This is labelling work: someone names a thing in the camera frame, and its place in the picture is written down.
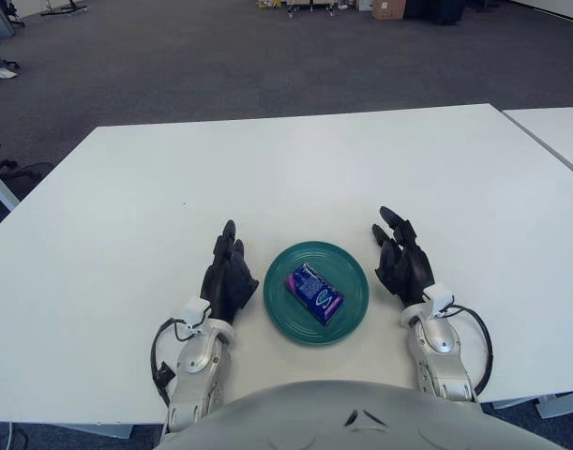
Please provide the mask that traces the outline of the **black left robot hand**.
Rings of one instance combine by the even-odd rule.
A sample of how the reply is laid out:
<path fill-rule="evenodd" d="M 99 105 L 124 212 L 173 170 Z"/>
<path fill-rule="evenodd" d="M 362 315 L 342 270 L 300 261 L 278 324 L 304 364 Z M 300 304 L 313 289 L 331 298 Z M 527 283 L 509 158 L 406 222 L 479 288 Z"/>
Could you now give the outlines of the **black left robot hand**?
<path fill-rule="evenodd" d="M 213 261 L 206 269 L 200 297 L 210 304 L 210 318 L 234 323 L 259 286 L 245 262 L 244 244 L 236 238 L 233 220 L 228 220 L 217 237 Z"/>

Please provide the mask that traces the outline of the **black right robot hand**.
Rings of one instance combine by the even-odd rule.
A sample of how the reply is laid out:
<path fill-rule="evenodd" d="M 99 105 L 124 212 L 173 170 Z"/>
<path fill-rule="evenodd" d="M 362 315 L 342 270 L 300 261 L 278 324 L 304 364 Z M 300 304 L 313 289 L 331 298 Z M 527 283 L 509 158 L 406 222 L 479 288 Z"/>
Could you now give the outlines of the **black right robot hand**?
<path fill-rule="evenodd" d="M 392 235 L 377 224 L 371 227 L 381 249 L 376 276 L 400 299 L 404 308 L 421 304 L 423 291 L 435 283 L 428 256 L 417 244 L 415 230 L 408 219 L 385 206 L 380 207 L 379 213 Z"/>

